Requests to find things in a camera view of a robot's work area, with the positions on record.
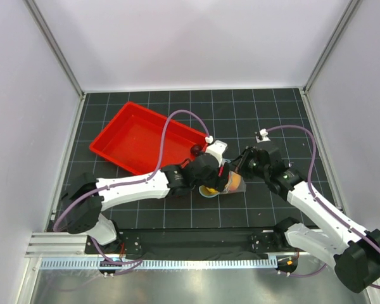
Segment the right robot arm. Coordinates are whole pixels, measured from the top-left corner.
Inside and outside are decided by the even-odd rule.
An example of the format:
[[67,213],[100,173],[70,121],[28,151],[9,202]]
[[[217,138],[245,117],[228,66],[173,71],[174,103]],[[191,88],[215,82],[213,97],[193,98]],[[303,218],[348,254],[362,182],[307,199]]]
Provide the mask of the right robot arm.
[[291,218],[283,220],[272,236],[278,250],[306,251],[333,268],[339,281],[354,293],[380,278],[380,230],[366,229],[328,202],[304,175],[282,160],[272,142],[247,147],[230,166],[245,179],[261,178],[270,191],[321,229],[315,232]]

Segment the orange peach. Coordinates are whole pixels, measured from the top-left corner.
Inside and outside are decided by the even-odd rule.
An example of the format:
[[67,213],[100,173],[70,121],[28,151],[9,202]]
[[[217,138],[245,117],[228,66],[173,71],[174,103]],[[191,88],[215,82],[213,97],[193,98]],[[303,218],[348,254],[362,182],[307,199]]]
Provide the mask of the orange peach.
[[236,191],[241,183],[241,176],[235,172],[231,172],[228,183],[228,191]]

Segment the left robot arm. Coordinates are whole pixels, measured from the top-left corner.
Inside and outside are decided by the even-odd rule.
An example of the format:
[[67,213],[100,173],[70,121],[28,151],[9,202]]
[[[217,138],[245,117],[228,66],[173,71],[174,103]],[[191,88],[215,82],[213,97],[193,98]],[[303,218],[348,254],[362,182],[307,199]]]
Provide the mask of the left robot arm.
[[103,211],[133,201],[185,196],[199,186],[222,192],[229,182],[229,172],[227,161],[203,153],[184,166],[167,165],[156,172],[133,177],[112,180],[85,174],[81,186],[62,195],[66,207],[54,229],[64,221],[69,234],[87,234],[105,252],[115,253],[122,239],[117,225],[103,216]]

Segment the red plastic tray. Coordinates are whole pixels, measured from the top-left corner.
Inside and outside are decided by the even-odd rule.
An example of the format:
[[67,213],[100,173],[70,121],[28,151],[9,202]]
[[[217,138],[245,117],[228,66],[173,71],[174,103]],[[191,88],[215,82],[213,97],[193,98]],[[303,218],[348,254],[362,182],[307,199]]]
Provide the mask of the red plastic tray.
[[[97,135],[89,149],[134,175],[150,173],[158,163],[166,120],[166,116],[128,102]],[[194,159],[190,149],[199,144],[204,151],[205,137],[205,133],[171,120],[163,143],[161,166]]]

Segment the clear zip top bag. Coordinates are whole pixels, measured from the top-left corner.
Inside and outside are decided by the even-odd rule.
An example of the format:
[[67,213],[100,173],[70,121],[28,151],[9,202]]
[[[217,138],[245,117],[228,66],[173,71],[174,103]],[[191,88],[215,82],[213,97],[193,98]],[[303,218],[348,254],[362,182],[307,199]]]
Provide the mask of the clear zip top bag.
[[214,198],[220,194],[244,193],[246,191],[246,183],[244,179],[232,170],[229,171],[228,177],[225,181],[226,183],[222,191],[206,186],[200,186],[198,191],[200,195],[205,198]]

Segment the dark plum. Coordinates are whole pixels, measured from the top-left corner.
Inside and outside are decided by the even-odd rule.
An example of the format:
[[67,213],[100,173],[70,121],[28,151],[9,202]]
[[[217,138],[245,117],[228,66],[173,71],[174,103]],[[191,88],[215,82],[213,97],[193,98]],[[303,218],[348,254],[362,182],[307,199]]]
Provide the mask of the dark plum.
[[199,144],[195,144],[191,147],[190,152],[193,156],[197,157],[203,153],[203,147]]

